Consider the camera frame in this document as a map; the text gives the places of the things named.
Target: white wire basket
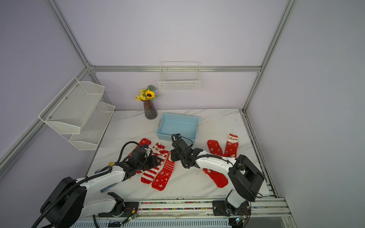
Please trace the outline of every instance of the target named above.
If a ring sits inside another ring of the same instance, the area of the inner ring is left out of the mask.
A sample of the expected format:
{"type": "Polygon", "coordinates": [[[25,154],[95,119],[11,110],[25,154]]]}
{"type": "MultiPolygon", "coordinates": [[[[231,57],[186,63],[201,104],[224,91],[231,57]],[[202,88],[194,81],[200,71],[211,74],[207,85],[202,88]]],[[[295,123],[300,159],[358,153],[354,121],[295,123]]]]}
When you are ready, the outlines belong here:
{"type": "Polygon", "coordinates": [[[80,134],[103,94],[104,86],[77,80],[56,108],[39,118],[59,134],[80,134]]]}
{"type": "Polygon", "coordinates": [[[200,90],[199,62],[183,62],[188,66],[162,66],[158,87],[161,92],[200,90]]]}
{"type": "Polygon", "coordinates": [[[99,102],[80,134],[72,135],[68,141],[78,150],[96,150],[114,109],[113,105],[99,102]]]}

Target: red and white striped sock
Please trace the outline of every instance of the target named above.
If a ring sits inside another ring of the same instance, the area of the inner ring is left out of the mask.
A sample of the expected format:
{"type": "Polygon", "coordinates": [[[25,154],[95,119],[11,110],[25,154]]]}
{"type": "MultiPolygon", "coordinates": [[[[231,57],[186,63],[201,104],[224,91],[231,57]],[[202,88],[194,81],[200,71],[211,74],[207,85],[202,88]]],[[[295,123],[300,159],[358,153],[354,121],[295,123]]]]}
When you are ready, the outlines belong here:
{"type": "Polygon", "coordinates": [[[226,152],[224,153],[224,157],[237,157],[237,148],[238,148],[238,136],[229,134],[226,145],[226,152]]]}
{"type": "Polygon", "coordinates": [[[150,184],[153,179],[155,178],[158,170],[160,169],[162,163],[164,162],[164,160],[167,157],[167,151],[164,151],[164,146],[161,145],[161,143],[156,143],[156,145],[154,145],[152,147],[152,153],[156,156],[158,156],[159,158],[162,159],[161,163],[157,166],[154,167],[152,169],[146,170],[143,172],[142,176],[141,176],[141,182],[142,183],[146,183],[146,184],[150,184]]]}
{"type": "Polygon", "coordinates": [[[157,174],[155,180],[152,182],[152,187],[159,191],[164,190],[169,181],[172,171],[174,171],[175,162],[171,161],[171,152],[169,152],[169,156],[166,159],[164,167],[162,170],[157,174]]]}

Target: santa claus sock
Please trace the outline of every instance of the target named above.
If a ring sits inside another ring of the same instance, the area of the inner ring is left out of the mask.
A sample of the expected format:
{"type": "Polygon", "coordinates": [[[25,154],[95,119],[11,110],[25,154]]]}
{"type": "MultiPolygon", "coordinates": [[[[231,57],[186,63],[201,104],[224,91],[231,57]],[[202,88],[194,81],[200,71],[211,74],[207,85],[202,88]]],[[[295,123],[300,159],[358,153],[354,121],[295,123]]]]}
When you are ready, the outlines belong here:
{"type": "Polygon", "coordinates": [[[155,180],[152,182],[152,187],[159,191],[164,190],[166,187],[167,182],[169,181],[172,171],[174,171],[175,162],[171,161],[171,152],[166,159],[164,167],[162,170],[157,174],[155,180]]]}
{"type": "Polygon", "coordinates": [[[226,145],[225,157],[235,158],[237,157],[238,148],[238,136],[229,134],[226,145]]]}
{"type": "MultiPolygon", "coordinates": [[[[208,140],[207,144],[211,154],[223,156],[223,151],[218,141],[208,140]]],[[[224,186],[228,185],[228,180],[222,173],[210,169],[203,169],[203,170],[206,174],[209,175],[210,178],[212,178],[217,187],[223,188],[224,186]]]]}
{"type": "Polygon", "coordinates": [[[161,158],[162,161],[157,167],[154,167],[152,169],[149,169],[149,170],[146,170],[143,172],[143,174],[141,176],[142,183],[150,184],[153,181],[153,179],[155,178],[158,170],[160,169],[162,163],[164,162],[164,160],[166,159],[167,154],[168,154],[167,151],[164,151],[164,148],[165,147],[163,145],[161,145],[161,143],[156,143],[156,145],[154,145],[152,147],[152,153],[154,155],[156,155],[157,157],[161,158]]]}

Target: dark glass vase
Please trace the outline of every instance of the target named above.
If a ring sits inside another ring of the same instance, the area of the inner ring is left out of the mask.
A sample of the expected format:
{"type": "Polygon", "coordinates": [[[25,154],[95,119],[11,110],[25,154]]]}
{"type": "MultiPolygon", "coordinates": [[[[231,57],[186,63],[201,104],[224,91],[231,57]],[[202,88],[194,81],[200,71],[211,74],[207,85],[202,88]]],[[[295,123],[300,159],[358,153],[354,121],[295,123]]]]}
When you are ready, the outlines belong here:
{"type": "Polygon", "coordinates": [[[145,117],[149,120],[153,120],[154,118],[157,117],[157,111],[155,109],[155,106],[153,105],[153,102],[148,100],[148,101],[143,101],[143,106],[145,108],[145,117]]]}

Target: black motor joint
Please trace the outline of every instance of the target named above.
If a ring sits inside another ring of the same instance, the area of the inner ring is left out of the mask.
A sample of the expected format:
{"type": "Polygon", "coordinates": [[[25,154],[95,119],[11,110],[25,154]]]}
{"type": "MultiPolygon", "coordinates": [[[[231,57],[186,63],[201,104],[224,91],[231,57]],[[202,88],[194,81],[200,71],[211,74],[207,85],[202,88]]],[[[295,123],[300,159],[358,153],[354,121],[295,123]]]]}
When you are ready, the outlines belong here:
{"type": "Polygon", "coordinates": [[[123,161],[115,164],[120,166],[126,172],[123,181],[134,176],[137,171],[152,169],[162,162],[161,158],[153,155],[152,153],[146,156],[147,152],[145,148],[148,148],[148,145],[135,148],[130,156],[127,156],[123,161]]]}

